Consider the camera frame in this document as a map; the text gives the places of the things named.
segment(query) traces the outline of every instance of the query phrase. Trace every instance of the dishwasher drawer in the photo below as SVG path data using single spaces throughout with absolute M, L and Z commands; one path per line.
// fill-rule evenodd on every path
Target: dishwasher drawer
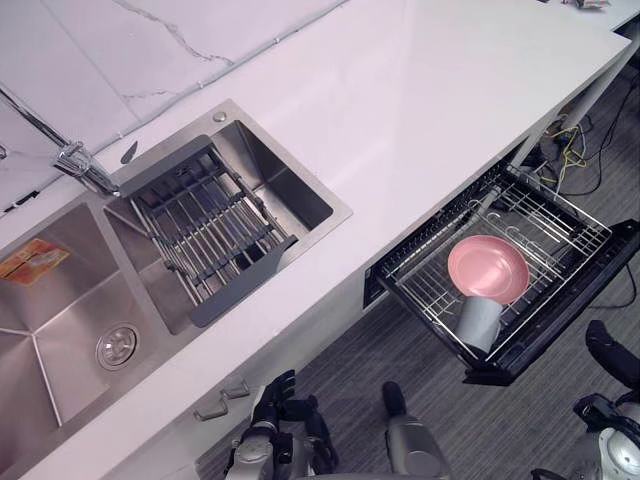
M 606 227 L 501 161 L 367 271 L 365 306 L 389 291 L 466 365 L 465 383 L 510 385 L 633 257 L 639 226 Z M 488 353 L 454 334 L 463 296 L 447 259 L 470 235 L 511 242 L 529 266 L 528 288 L 503 307 Z

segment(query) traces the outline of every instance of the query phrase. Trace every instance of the double sink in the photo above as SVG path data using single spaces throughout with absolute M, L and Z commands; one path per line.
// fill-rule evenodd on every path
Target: double sink
M 37 238 L 69 255 L 29 286 L 0 280 L 0 479 L 18 478 L 204 331 L 190 318 L 202 306 L 131 205 L 145 185 L 180 171 L 166 158 L 202 135 L 297 240 L 274 274 L 351 214 L 227 101 L 123 167 L 122 198 L 87 193 L 34 229 L 21 244 Z M 258 286 L 231 295 L 223 310 Z

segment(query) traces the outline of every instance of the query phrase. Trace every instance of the wire basket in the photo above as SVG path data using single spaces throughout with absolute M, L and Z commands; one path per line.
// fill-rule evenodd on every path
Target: wire basket
M 194 305 L 295 241 L 213 144 L 129 201 Z
M 611 231 L 532 178 L 509 171 L 487 175 L 391 252 L 377 280 L 429 324 L 463 360 L 489 362 L 607 241 Z M 486 358 L 454 334 L 464 296 L 447 272 L 451 249 L 471 235 L 515 245 L 529 267 L 529 286 L 501 313 L 502 328 Z

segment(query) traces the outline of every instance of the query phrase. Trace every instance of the gray carpet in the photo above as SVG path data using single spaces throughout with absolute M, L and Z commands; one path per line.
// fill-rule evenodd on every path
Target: gray carpet
M 627 67 L 590 112 L 587 155 L 597 151 L 629 81 Z M 603 153 L 602 186 L 572 201 L 605 224 L 640 217 L 640 99 L 626 102 L 612 145 Z M 563 191 L 590 189 L 596 158 L 568 172 Z M 640 255 L 631 262 L 640 279 Z M 594 305 L 625 303 L 631 296 L 625 270 Z M 404 389 L 410 411 L 424 419 L 453 469 L 464 480 L 528 479 L 534 467 L 567 475 L 567 453 L 584 431 L 571 412 L 579 397 L 616 397 L 624 387 L 593 361 L 584 345 L 592 319 L 640 355 L 640 300 L 619 310 L 586 310 L 553 346 L 508 388 L 465 385 L 463 366 L 393 300 L 383 301 L 298 374 L 300 396 L 314 393 L 341 456 L 341 472 L 387 472 L 380 386 L 387 379 Z M 210 478 L 222 478 L 234 430 L 207 454 Z

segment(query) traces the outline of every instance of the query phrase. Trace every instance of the stainless steel sink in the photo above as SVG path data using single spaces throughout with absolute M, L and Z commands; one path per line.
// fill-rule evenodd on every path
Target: stainless steel sink
M 109 217 L 174 335 L 215 321 L 351 214 L 231 101 L 118 175 L 126 198 Z
M 0 480 L 18 478 L 202 333 L 193 314 L 210 315 L 210 299 L 194 303 L 190 298 L 167 269 L 131 200 L 163 175 L 183 172 L 182 160 L 167 158 L 203 135 L 240 175 L 248 195 L 264 201 L 284 232 L 280 235 L 296 240 L 282 248 L 273 271 L 248 283 L 232 279 L 220 285 L 211 295 L 224 297 L 214 317 L 350 215 L 228 101 L 119 171 L 122 198 L 86 194 L 0 252 L 2 260 L 38 238 L 70 254 L 30 286 L 0 279 Z M 214 228 L 216 222 L 222 220 L 209 224 Z M 204 235 L 204 228 L 196 235 Z M 238 279 L 256 270 L 252 267 L 260 262 L 254 261 L 236 263 Z M 244 282 L 244 290 L 229 295 L 237 282 Z
M 50 434 L 82 413 L 92 417 L 93 403 L 158 352 L 157 329 L 86 204 L 35 238 L 70 255 L 30 286 L 0 281 L 0 472 L 46 450 Z

